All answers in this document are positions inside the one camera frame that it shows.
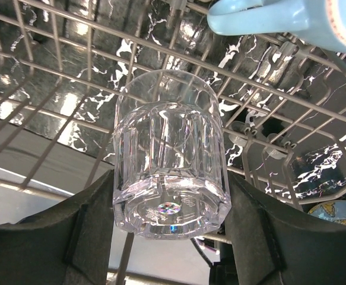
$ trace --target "drinking glass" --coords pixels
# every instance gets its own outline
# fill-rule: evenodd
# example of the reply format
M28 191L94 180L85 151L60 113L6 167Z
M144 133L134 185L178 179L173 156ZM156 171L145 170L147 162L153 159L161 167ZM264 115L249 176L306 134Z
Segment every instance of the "drinking glass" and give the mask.
M230 210L218 100L184 71L132 80L116 103L115 222L147 239L217 230Z

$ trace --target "mug handle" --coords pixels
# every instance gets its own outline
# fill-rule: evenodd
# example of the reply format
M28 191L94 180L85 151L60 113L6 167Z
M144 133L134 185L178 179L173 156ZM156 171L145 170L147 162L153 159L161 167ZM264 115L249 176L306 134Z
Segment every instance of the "mug handle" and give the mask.
M303 0L220 0L209 9L207 21L214 33L225 36L309 28Z

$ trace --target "metal wire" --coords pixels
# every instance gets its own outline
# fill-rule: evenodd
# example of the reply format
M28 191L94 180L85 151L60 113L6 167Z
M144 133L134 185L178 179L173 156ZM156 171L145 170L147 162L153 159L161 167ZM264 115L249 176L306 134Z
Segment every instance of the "metal wire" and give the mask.
M12 24L14 26L17 26L24 39L24 45L25 49L23 51L20 51L18 53L11 53L11 52L6 52L2 48L2 43L0 41L0 70L2 66L4 65L4 62L7 61L8 59L11 58L16 58L16 60L24 66L29 67L29 72L26 74L25 78L17 84L15 87L12 87L11 89L7 90L4 94L0 94L0 105L3 104L4 102L11 103L15 106L14 110L2 121L0 121L0 131L9 123L11 119L13 119L16 115L18 115L22 110L30 110L30 114L25 118L23 121L23 124L18 126L15 131L13 131L0 145L0 153L3 152L3 150L8 147L8 145L13 141L13 139L20 133L21 130L26 128L26 126L31 122L31 120L38 114L44 114L47 116L50 116L52 118L58 118L62 119L65 121L63 126L58 130L58 133L55 135L55 137L50 141L49 145L46 147L46 149L43 151L42 155L38 158L37 162L34 164L34 166L31 168L29 171L28 175L25 177L25 179L21 183L14 183L10 181L5 181L3 179L0 179L0 185L5 186L7 188L11 188L16 191L20 192L25 192L29 193L32 195L38 195L50 199L55 199L58 201L62 201L63 199L67 198L68 195L64 193L49 193L45 192L36 188L30 187L28 184L32 180L32 178L35 176L36 172L40 168L40 166L45 162L46 157L48 154L52 151L52 148L56 145L58 138L61 136L63 133L64 129L67 127L68 124L71 122L74 122L76 124L79 124L81 126L94 129L98 132L101 132L105 134L104 139L102 144L100 145L100 151L97 155L97 158L91 168L90 174L87 178L87 181L85 183L85 187L89 186L96 174L96 171L98 169L98 166L100 162L104 159L106 155L106 146L108 145L111 137L112 137L112 132L113 128L112 126L98 126L96 123L90 123L86 122L83 120L79 120L75 118L75 114L79 110L79 108L82 106L84 103L85 99L88 98L90 94L90 90L93 89L98 89L102 91L106 91L110 94L115 94L115 95L120 95L119 90L115 90L112 88L108 88L107 86L103 86L97 83L94 83L91 81L92 79L92 60L93 56L100 55L106 59L111 59L117 62L122 62L125 65L128 66L128 74L126 76L126 83L129 83L130 80L132 79L132 70L134 68L138 68L142 71L153 71L153 68L150 68L148 66L139 64L136 62L136 52L137 52L137 47L138 46L145 46L148 47L152 50L156 50L158 52L161 52L164 54L164 61L160 68L166 68L168 62L169 62L169 57L174 56L175 58L184 60L190 64L193 64L193 71L192 73L195 75L198 75L201 70L205 71L212 71L212 72L217 72L220 75L224 76L223 79L223 84L220 86L218 92L217 92L217 97L220 100L224 100L227 103L234 104L240 106L240 108L235 112L235 114L226 122L225 128L223 128L224 133L232 134L232 135L237 135L240 138L243 138L247 140L247 145L244 147L242 151L242 162L243 162L243 169L238 169L235 167L228 167L227 169L229 171L238 173L240 175L244 175L246 180L249 183L255 184L255 186L258 189L261 189L259 181L268 184L268 186L271 189L271 195L274 198L277 198L281 201L284 202L289 202L290 204L293 205L298 210L301 210L301 205L303 204L310 204L314 202L323 202L323 201L328 201L331 199L337 199L341 197L342 195L346 194L346 186L344 186L342 189L340 189L337 193L330 195L330 196L323 196L323 197L317 197L317 198L307 198L307 199L297 199L295 189L293 188L293 185L290 181L290 171L289 171L289 163L291 162L291 158L293 156L293 150L291 149L291 145L280 145L277 143L280 137L284 135L287 131L293 128L301 128L304 130L307 130L308 133L301 137L297 143L300 144L307 138L311 137L314 134L321 135L323 137L329 138L334 144L337 145L337 147L341 150L343 158L346 160L346 149L345 145L343 142L340 142L337 138L335 138L334 135L326 132L323 130L325 126L327 126L329 123L331 123L334 120L339 120L342 122L346 123L346 116L344 115L346 113L346 107L344 107L342 110L339 112L333 112L324 106L322 106L328 99L329 96L331 95L331 89L328 85L328 78L333 72L341 72L346 76L346 63L343 61L345 55L342 55L338 57L336 54L333 52L328 52L325 50L325 55L327 58L323 58L319 55L315 55L313 53L314 47L311 46L304 46L299 40L296 40L295 37L290 38L292 43L295 43L298 47L299 50L297 50L298 55L302 56L302 60L299 63L299 66L297 68L297 74L299 76L297 84L294 86L294 88L289 91L288 93L277 90L273 86L267 85L269 80L271 79L272 75L274 72L281 67L281 65L284 62L284 55L281 54L281 56L274 62L273 61L273 55L276 52L276 49L272 48L270 53L268 54L268 59L269 63L271 64L271 68L269 72L266 74L266 76L262 79L261 82L255 81L253 78L247 78L244 77L243 75L240 75L238 72L239 68L242 66L243 61L245 59L245 44L247 42L247 39L249 36L244 36L241 39L240 42L240 58L236 61L234 67L231 70L226 70L221 67L215 66L211 63L206 62L206 59L210 53L210 50L213 46L214 39L212 38L209 43L207 44L205 50L203 51L202 55L200 57L193 57L188 55L185 52L179 52L178 50L174 49L174 46L176 45L177 37L179 34L179 29L180 29L180 21L182 20L184 16L184 11L180 11L179 13L176 13L175 11L171 11L170 13L170 19L169 22L166 23L168 28L170 26L174 27L174 31L172 34L172 38L170 39L168 47L164 47L161 45L158 45L154 42L145 40L140 38L141 34L141 29L142 29L142 23L144 18L146 17L147 14L147 9L150 7L150 0L144 0L143 6L142 6L142 11L140 11L137 25L135 26L134 34L126 33L124 31L116 30L114 28L104 26L102 24L99 24L93 19L93 10L94 10L94 5L98 5L97 2L94 3L93 0L89 0L88 2L88 14L87 18L80 17L79 15L75 15L69 11L65 11L62 9L59 9L55 7L55 0L50 0L50 5L43 3L42 1L37 1L37 0L12 0L13 1L13 6L16 14L16 18L10 18L5 15L0 14L0 21L3 21L8 24ZM21 13L20 9L20 2L29 4L33 7L40 8L50 14L51 17L51 26L52 26L52 32L42 30L41 28L26 24L23 19L23 15ZM187 2L187 8L194 10L198 13L201 13L203 17L205 14L208 12L208 10L198 4L195 4L193 2ZM87 30L87 44L84 45L82 43L78 43L73 41L72 39L69 39L67 37L63 37L58 33L58 27L57 27L57 16L62 17L64 19L69 19L71 21L75 21L81 24L85 24L88 26ZM114 54L111 54L109 52L106 52L104 50L98 49L93 46L93 34L96 30L105 32L107 34L113 35L120 37L121 39L125 39L128 41L132 42L132 49L131 49L131 56L129 59L125 59L121 56L117 56ZM34 41L32 41L31 37L29 36L29 32L33 32L42 36L45 36L49 39L52 39L55 44L55 50L56 50L56 58L58 62L58 70L54 70L52 68L37 64L34 62L34 55L33 51L34 48L37 47ZM266 40L267 42L272 43L273 45L276 45L276 48L280 48L280 46L284 45L285 38L284 37L273 37L267 34L257 34L253 35L258 37L259 39ZM65 44L71 47L76 47L79 48L80 50L83 50L86 55L87 55L87 79L83 79L71 74L68 74L64 70L64 63L62 62L62 54L61 54L61 44ZM26 58L23 58L21 56L21 53L26 54ZM324 65L325 67L328 67L329 70L328 72L324 75L322 84L325 87L325 92L323 94L323 97L316 102L315 104L310 103L304 99L301 99L297 96L294 96L295 93L300 89L304 82L304 75L303 71L301 68L303 65L308 62L308 61L314 61L317 63L320 63ZM56 78L59 78L57 80L57 83L55 86L50 88L49 93L47 94L46 97L43 98L42 102L39 103L37 106L32 105L31 103L31 98L28 98L26 100L16 100L12 98L12 95L15 94L18 90L21 90L26 84L29 84L32 79L33 79L33 74L35 71L43 71L48 74L56 75ZM77 83L83 84L87 87L87 91L85 92L85 95L80 99L80 101L77 103L74 111L66 116L58 112L54 112L51 110L47 110L45 108L46 104L51 100L51 98L56 94L56 92L59 90L59 88L62 86L62 83L65 82L66 80L74 80ZM235 98L229 97L228 94L225 94L227 86L233 81L239 81L246 86L252 88L253 90L249 97L247 97L245 100L237 100ZM280 96L283 99L272 109L272 110L266 110L261 107L253 105L252 99L256 96L256 94L260 91L265 91L269 94L272 94L274 96ZM305 107L306 110L302 115L300 115L297 119L292 120L290 118L286 118L283 115L280 115L278 112L281 109L281 107L286 103L286 102L292 102L298 106ZM241 133L241 132L236 132L234 130L228 129L230 124L235 120L237 116L239 116L245 109L249 110L254 110L257 112L260 112L264 114L265 116L256 121L255 128L259 128L262 126L263 123L265 123L269 118L275 118L278 120L281 120L285 123L288 123L288 126L286 126L280 133L278 133L275 137L271 138L270 141L264 141L259 139L258 137L255 137L252 135L251 132L246 132ZM310 126L306 123L304 123L304 119L311 113L311 112L318 112L320 114L323 114L327 117L326 121L317 127ZM264 147L264 150L262 152L262 161L264 163L264 170L265 170L265 176L260 176L257 174L257 171L252 168L250 169L251 163L248 161L248 150L250 149L251 145L253 144L259 144ZM282 162L282 172L285 176L285 183L276 181L272 179L270 174L268 173L268 162L267 162L267 149L274 149L277 151L280 151L281 153L286 155L286 158ZM281 189L288 189L291 199L284 198L280 195L277 195L275 192L275 187L279 187ZM225 241L230 243L229 240L226 239L224 236L220 235L214 235L214 234L208 234L206 235L206 238L208 239L213 239L213 240L220 240L220 241ZM118 273L118 284L122 284L123 278L125 277L125 270L126 270L126 264L128 263L129 259L129 254L131 250L131 245L133 241L133 237L128 236L127 237L127 243L124 249L125 255L123 255L123 263L120 266L120 271Z

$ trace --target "wire basket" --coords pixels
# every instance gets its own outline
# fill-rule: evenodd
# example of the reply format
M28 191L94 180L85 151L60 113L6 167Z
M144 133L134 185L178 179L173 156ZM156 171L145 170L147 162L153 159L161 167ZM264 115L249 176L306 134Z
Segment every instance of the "wire basket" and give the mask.
M122 87L145 72L182 69L219 98L229 171L299 210L346 194L346 54L290 34L215 36L201 2L125 2L118 11L99 0L0 1L0 134L11 127L0 155L24 130L47 138L24 177L0 186L58 201L72 195L63 173L37 176L60 144L95 157L75 192L90 185L102 162L113 163Z

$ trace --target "metal wire rack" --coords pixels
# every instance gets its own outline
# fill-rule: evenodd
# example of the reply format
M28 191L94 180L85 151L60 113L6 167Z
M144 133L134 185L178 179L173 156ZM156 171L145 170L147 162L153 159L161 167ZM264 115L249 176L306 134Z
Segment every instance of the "metal wire rack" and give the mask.
M123 63L128 67L129 71L132 71L133 68L140 69L141 71L144 71L144 72L155 70L155 68L140 64L135 60L135 58L137 57L138 48L142 46L145 48L158 51L159 53L163 55L166 55L164 58L163 64L162 66L160 66L159 69L166 68L169 58L174 57L174 58L178 58L192 64L194 66L194 68L192 69L192 73L194 73L195 75L200 75L199 73L201 71L208 70L211 72L217 72L218 74L224 76L224 80L220 88L217 90L217 97L219 98L219 100L228 102L229 104L239 105L239 108L227 121L225 121L223 126L224 127L223 131L225 134L232 135L245 142L245 145L242 148L243 167L236 168L234 166L229 166L228 167L229 171L236 172L240 175L245 176L245 179L248 182L252 183L253 181L254 185L258 187L259 189L262 189L262 188L261 188L261 184L258 181L265 183L266 185L269 186L271 190L271 195L273 197L278 198L279 200L283 202L290 203L293 205L293 207L296 207L299 210L301 210L301 205L303 204L329 201L329 200L339 198L342 195L346 194L346 185L345 185L342 189L340 189L338 192L334 193L333 195L298 199L296 195L296 190L293 188L293 183L290 180L291 169L289 167L289 163L291 162L294 155L293 148L296 147L297 145L302 144L308 138L310 138L311 136L315 134L320 135L321 137L325 137L329 139L330 141L332 141L332 143L335 144L337 148L341 151L342 158L346 161L345 142L339 140L339 138L337 138L334 134L331 134L323 130L327 125L329 125L333 121L341 121L343 123L346 123L346 107L344 107L342 110L339 110L339 111L333 111L323 106L323 103L329 98L331 93L331 89L326 83L328 77L333 72L340 72L346 76L346 63L345 61L343 61L346 55L342 54L338 56L336 53L324 51L324 54L326 56L320 56L319 54L314 53L315 47L305 45L299 39L289 34L276 35L276 36L272 36L268 34L256 34L253 36L255 36L258 39L267 41L268 43L271 44L272 47L274 47L272 51L280 53L280 56L278 57L276 61L270 60L269 63L271 64L271 68L269 72L267 72L261 80L257 81L257 80L254 80L253 78L251 79L247 76L244 76L238 72L239 68L243 65L243 61L245 60L245 58L238 60L231 70L227 70L225 68L222 68L221 66L216 66L206 61L207 56L209 55L209 52L212 48L213 41L211 41L207 45L207 47L204 49L203 53L200 56L188 55L187 53L182 53L174 49L174 45L176 43L177 35L179 32L179 25L175 26L174 33L167 47L163 45L159 45L156 42L152 42L150 40L140 38L142 22L144 18L147 17L146 11L147 11L147 8L150 6L150 0L143 1L144 8L142 11L139 12L139 19L138 19L138 22L135 23L135 33L133 34L130 34L125 31L120 31L118 29L98 23L94 18L95 12L93 7L95 3L96 1L94 0L88 1L88 13L86 17L83 17L82 15L76 15L73 12L65 11L64 9L56 7L55 0L50 0L50 1L13 0L12 5L15 11L15 18L5 15L5 13L0 13L0 21L6 24L16 26L20 29L22 34L22 40L25 47L25 50L24 51L21 50L20 52L6 51L2 44L2 37L4 37L5 35L0 34L0 71L5 65L7 60L14 59L14 58L18 62L18 64L27 68L26 69L27 74L22 79L21 82L19 82L16 86L12 88L6 89L2 94L0 93L0 105L5 102L9 102L13 104L14 106L16 106L13 109L13 111L6 116L6 118L3 118L3 120L0 121L0 131L8 123L10 123L14 117L20 114L20 112L22 112L23 110L30 111L28 115L24 118L22 123L16 127L15 131L13 131L0 144L0 154L3 152L5 148L8 147L11 141L21 132L21 130L27 128L27 125L31 122L31 120L37 114L41 113L46 116L64 120L64 124L58 129L55 136L49 141L46 149L43 151L42 155L37 159L37 162L33 165L33 167L29 171L28 175L24 178L24 180L20 183L14 183L8 180L0 179L1 186L6 186L7 188L11 188L16 191L26 192L32 195L40 195L42 197L48 197L55 200L63 200L66 197L68 197L69 196L68 194L42 191L40 189L30 186L29 183L34 178L34 175L39 170L40 166L44 163L45 158L49 155L52 148L58 143L59 137L61 136L61 134L63 133L63 131L65 130L65 128L68 126L70 122L74 122L78 124L79 126L94 129L104 134L104 140L101 145L101 149L99 153L97 153L94 166L92 167L90 171L90 174L88 176L88 179L85 185L82 185L82 188L90 185L94 179L99 163L107 155L106 146L111 140L111 134L112 134L113 128L112 126L103 127L94 122L87 122L87 121L81 120L76 117L76 113L79 110L79 108L82 106L82 104L84 104L85 100L89 97L90 90L92 89L106 91L116 96L120 94L120 88L109 88L108 86L97 84L93 80L94 74L92 72L92 58L95 56L102 56L104 58L111 59L118 63ZM32 25L31 23L26 23L24 21L22 5L29 5L31 7L38 8L48 13L49 14L48 28L40 28L40 27L36 27L35 25ZM203 5L200 5L199 3L194 3L194 2L187 2L186 9L190 9L191 11L195 11L203 15L205 15L208 11L207 8L205 8ZM182 16L185 13L186 13L186 10L181 11L181 10L171 9L170 15L169 15L170 18L168 18L166 25L171 26L172 18L177 18L178 20L180 20L182 19ZM70 39L69 37L61 35L57 26L57 17L62 18L64 20L69 20L72 23L86 25L87 31L86 31L85 43L83 44L79 41L74 41ZM101 31L101 32L104 32L105 34L116 36L120 39L125 39L133 43L132 49L131 49L131 55L129 56L129 58L123 57L119 54L112 54L104 49L98 49L95 46L93 46L93 34L95 31ZM35 41L32 37L30 37L29 36L30 33L38 34L47 39L54 41L55 54L53 56L56 58L58 63L57 69L52 69L46 65L41 65L36 63L37 61L34 58L34 51L37 49L38 45L41 45L41 43ZM244 37L243 40L240 42L240 50L245 49L246 39L247 37ZM64 68L65 63L61 55L61 44L70 45L80 50L84 50L86 52L87 77L85 79L65 72L65 68ZM284 92L268 84L268 80L274 74L274 72L277 71L281 67L281 65L284 63L285 58L288 56L300 59L299 68L298 68L299 79L296 85L294 86L294 88L292 88L288 92ZM303 73L301 73L300 68L306 62L309 62L309 61L317 62L328 68L323 78L323 82L326 83L326 87L327 87L326 92L324 96L318 102L315 102L315 103L311 103L305 99L302 99L299 96L295 96L296 92L300 90L304 82L304 75ZM37 105L32 103L31 97L26 98L25 100L13 99L12 95L16 91L23 88L26 84L32 84L32 80L34 80L34 73L36 71L43 71L43 72L55 75L58 77L58 82L56 83L55 86L50 86L49 93L45 94L45 96L43 97L43 100L39 102ZM130 82L132 77L133 77L133 73L128 72L126 76L126 82L127 83ZM58 90L67 81L76 82L77 84L78 83L83 84L87 88L85 95L82 98L80 98L80 101L77 103L72 113L70 115L64 115L61 112L51 111L50 109L46 108L45 106L47 105L49 100L53 96L55 96ZM247 86L249 86L251 90L250 95L239 100L234 97L228 96L228 94L225 94L225 90L227 86L232 81L238 81L242 84L246 84ZM272 109L262 108L253 104L252 100L254 96L260 91L266 92L268 94L272 94L272 96L274 97L279 97L280 102ZM291 102L295 106L305 108L305 111L302 113L302 115L298 116L296 119L291 119L289 117L281 115L280 110L287 102ZM245 128L243 130L238 130L238 131L231 129L230 126L232 122L245 109L254 110L256 112L261 113L262 119L257 121L254 128ZM322 114L324 117L324 121L317 126L311 126L310 124L306 124L304 122L304 118L306 118L312 112L317 112L319 114ZM270 118L275 118L284 122L286 124L286 127L282 129L279 133L275 134L274 136L269 137L269 140L264 140L261 137L255 135L256 134L255 130L258 130L259 127L261 127ZM287 133L289 130L292 130L294 128L302 129L306 131L307 133L303 135L297 141L289 141L289 140L282 141L282 136L284 136L285 133ZM265 175L262 175L260 172L257 173L254 167L250 167L250 161L248 160L247 155L251 145L260 145L262 148L264 148L262 152L263 161L266 161L269 151L270 152L278 151L284 155L284 159L282 160L282 172L285 177L284 182L274 180L271 177L271 175L269 175L269 166L267 166L266 163L264 164L264 168L263 168L263 170L265 170ZM287 189L290 192L290 195L289 195L290 198L284 197L282 195L277 195L275 188ZM227 241L224 236L208 235L207 238L214 239L214 240Z

